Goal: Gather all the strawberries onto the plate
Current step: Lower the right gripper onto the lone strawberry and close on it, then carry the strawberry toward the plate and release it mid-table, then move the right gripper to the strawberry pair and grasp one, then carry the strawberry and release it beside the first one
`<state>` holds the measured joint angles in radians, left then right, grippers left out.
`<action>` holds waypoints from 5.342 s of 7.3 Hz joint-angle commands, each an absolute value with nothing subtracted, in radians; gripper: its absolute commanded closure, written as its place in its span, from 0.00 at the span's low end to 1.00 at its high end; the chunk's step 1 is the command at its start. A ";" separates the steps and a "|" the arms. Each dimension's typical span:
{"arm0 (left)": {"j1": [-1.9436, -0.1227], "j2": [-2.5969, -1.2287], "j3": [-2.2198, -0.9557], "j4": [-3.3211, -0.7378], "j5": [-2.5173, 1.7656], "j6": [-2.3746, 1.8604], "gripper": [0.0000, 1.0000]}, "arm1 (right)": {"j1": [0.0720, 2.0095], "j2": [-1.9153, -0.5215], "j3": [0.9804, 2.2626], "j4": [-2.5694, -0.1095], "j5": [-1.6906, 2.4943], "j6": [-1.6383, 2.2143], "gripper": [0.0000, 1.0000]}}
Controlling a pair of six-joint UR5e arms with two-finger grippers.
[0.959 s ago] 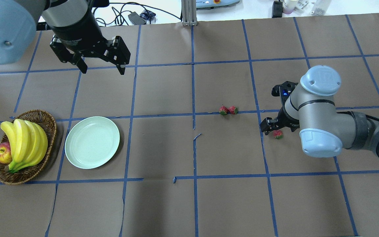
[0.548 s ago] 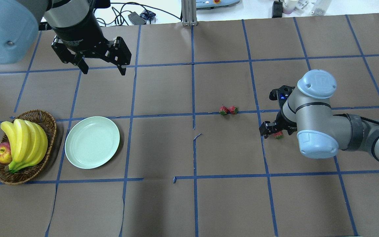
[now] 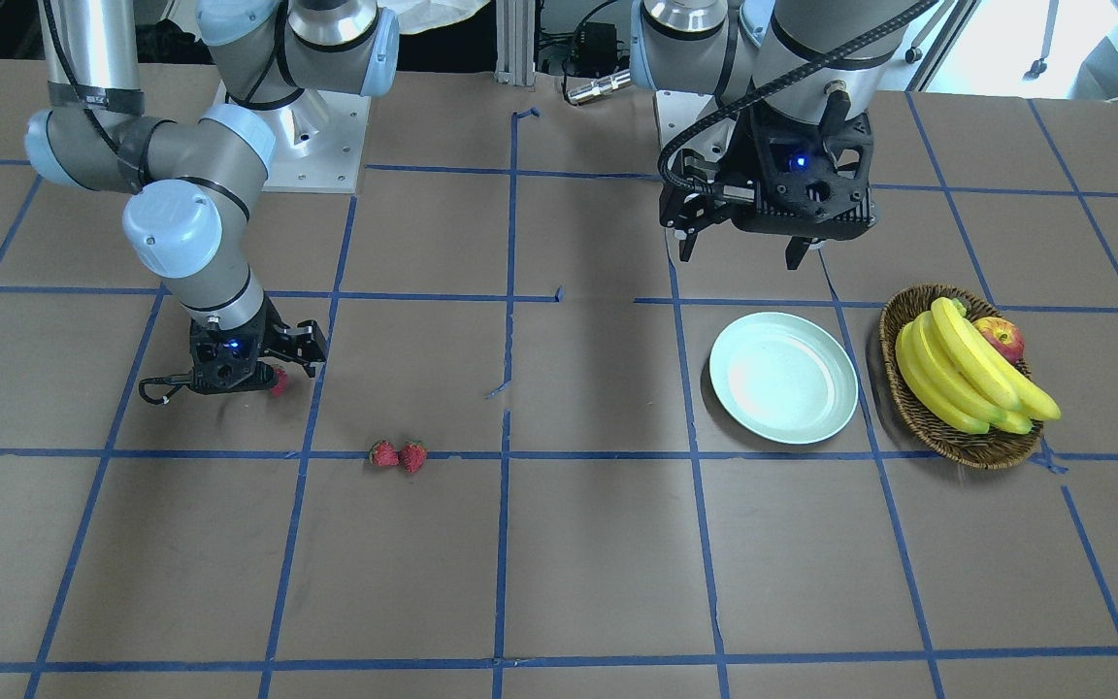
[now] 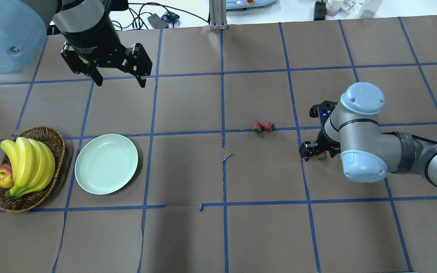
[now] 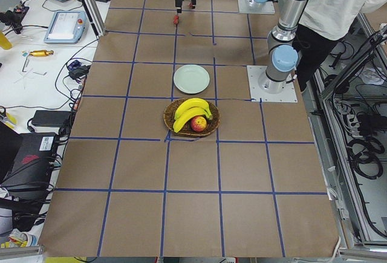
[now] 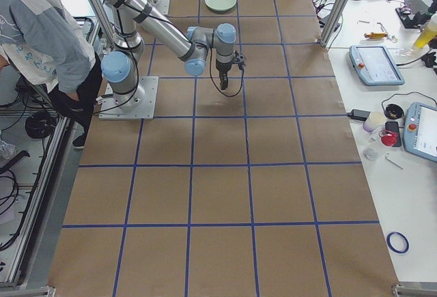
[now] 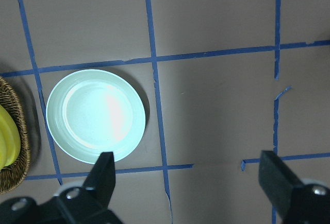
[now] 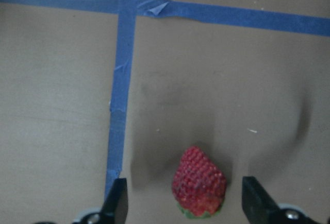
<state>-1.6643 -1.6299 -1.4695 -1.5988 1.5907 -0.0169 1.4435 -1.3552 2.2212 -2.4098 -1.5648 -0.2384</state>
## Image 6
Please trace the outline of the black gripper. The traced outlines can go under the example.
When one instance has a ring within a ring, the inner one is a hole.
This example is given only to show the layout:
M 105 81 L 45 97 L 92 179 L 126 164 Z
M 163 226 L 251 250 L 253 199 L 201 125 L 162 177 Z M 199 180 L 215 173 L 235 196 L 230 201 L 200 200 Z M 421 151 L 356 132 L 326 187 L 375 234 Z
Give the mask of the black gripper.
M 233 66 L 232 61 L 222 62 L 216 60 L 216 69 L 218 70 L 218 77 L 220 79 L 220 90 L 228 88 L 228 72 Z

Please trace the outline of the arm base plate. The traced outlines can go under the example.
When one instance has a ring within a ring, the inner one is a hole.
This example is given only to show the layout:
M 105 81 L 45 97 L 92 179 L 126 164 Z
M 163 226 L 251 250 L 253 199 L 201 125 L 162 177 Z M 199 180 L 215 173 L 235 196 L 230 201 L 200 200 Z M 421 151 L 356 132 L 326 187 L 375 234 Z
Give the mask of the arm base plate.
M 171 0 L 150 0 L 152 5 L 164 15 L 168 15 Z
M 107 84 L 98 117 L 100 119 L 153 119 L 158 91 L 158 76 L 141 76 L 136 92 L 130 95 L 113 94 Z

